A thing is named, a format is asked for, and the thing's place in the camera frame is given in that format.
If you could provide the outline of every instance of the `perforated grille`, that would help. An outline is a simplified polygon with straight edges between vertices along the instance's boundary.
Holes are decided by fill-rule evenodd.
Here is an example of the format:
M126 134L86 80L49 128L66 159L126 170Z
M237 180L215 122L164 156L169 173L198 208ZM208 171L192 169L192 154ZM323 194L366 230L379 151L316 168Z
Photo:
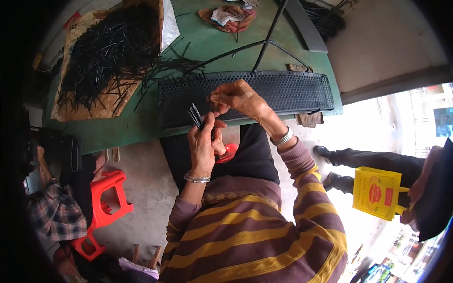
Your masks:
M277 114L334 109L326 75L291 71L218 72L168 79L159 83L159 123L163 128L191 125L187 114L195 103L203 115L209 111L206 97L220 84L245 80ZM235 110L222 120L245 118Z

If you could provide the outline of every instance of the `wall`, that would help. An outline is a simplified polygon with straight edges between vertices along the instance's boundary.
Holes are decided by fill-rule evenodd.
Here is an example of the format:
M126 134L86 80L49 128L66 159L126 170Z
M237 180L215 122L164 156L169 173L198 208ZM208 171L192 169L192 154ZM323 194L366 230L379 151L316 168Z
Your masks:
M363 0L344 19L346 29L327 42L341 93L448 63L410 0Z

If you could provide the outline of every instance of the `woman's right hand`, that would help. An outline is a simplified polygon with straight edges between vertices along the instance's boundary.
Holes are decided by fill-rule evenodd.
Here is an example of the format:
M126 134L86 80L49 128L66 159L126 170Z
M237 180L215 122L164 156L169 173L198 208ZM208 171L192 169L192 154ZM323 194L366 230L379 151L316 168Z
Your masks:
M214 103L215 114L225 114L233 108L258 121L272 113L273 110L244 80L225 83L216 87L208 97Z

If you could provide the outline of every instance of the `green table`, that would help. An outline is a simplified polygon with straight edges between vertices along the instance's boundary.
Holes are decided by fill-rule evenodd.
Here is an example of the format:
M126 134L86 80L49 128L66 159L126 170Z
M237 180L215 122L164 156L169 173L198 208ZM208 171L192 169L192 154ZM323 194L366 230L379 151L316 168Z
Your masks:
M256 19L251 23L247 31L239 33L239 42L236 43L234 38L236 34L219 31L213 25L204 22L197 13L204 8L216 8L225 5L225 2L218 0L173 0L172 4L175 15L190 12L190 14L176 18L181 33L179 38L183 36L185 38L176 45L175 49L181 54L187 43L192 42L185 57L200 61L206 61L235 48L265 39L278 9L275 1L261 1L260 6L254 8L257 13ZM335 109L324 114L342 114L340 93L327 54L304 50L284 16L280 17L272 39L311 66L314 72L327 75L332 89ZM257 46L240 51L234 58L232 56L224 57L206 65L205 72L250 71L260 50L261 46ZM175 55L169 51L166 56ZM286 64L288 63L298 64L296 60L277 47L269 45L258 70L286 70ZM43 126L56 130L64 129L65 134L73 134L82 139L82 154L188 132L188 127L164 130L159 126L158 91L156 85L150 87L135 112L134 108L139 100L136 94L131 97L121 115L116 118L63 123L50 120L59 79L59 77L55 78L50 87ZM283 115L281 118L293 119L294 115ZM242 125L252 122L250 119L237 120L228 122L228 125Z

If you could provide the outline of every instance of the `chair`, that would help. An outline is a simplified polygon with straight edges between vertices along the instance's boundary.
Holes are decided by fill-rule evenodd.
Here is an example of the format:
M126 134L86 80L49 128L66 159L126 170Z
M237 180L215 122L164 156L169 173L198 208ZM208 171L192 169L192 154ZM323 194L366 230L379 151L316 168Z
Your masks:
M85 237L71 241L71 245L88 261L92 261L106 250L105 246L101 246L96 242L96 239L93 236L93 229L91 227L88 228L87 235Z
M91 194L93 199L93 221L90 228L96 229L107 226L115 220L123 217L134 210L133 204L126 201L124 195L123 182L126 180L126 175L122 170L113 172L103 172L104 178L91 183ZM111 214L111 208L105 201L101 201L101 195L106 190L114 187L118 200L120 201L120 209Z

